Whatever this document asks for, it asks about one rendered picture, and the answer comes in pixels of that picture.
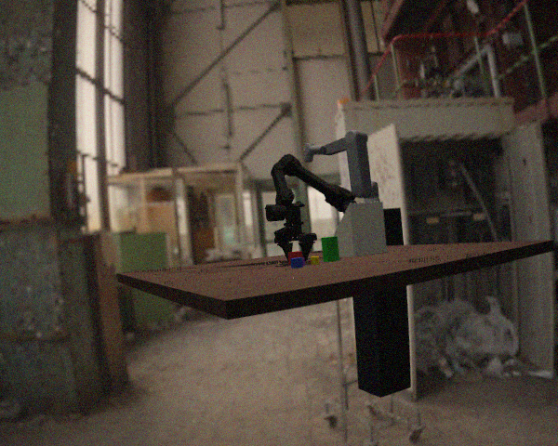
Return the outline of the green block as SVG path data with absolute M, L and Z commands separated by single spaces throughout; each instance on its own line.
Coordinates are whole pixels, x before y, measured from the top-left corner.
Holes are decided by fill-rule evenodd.
M 339 261 L 339 249 L 323 250 L 324 262 Z
M 339 249 L 338 237 L 325 237 L 321 239 L 322 239 L 323 250 Z

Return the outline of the blue block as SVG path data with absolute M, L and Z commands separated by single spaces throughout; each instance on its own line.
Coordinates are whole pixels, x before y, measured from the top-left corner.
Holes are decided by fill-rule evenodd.
M 290 259 L 291 259 L 291 268 L 292 268 L 292 269 L 303 268 L 302 258 L 301 258 L 301 257 L 298 257 L 298 258 L 290 258 Z

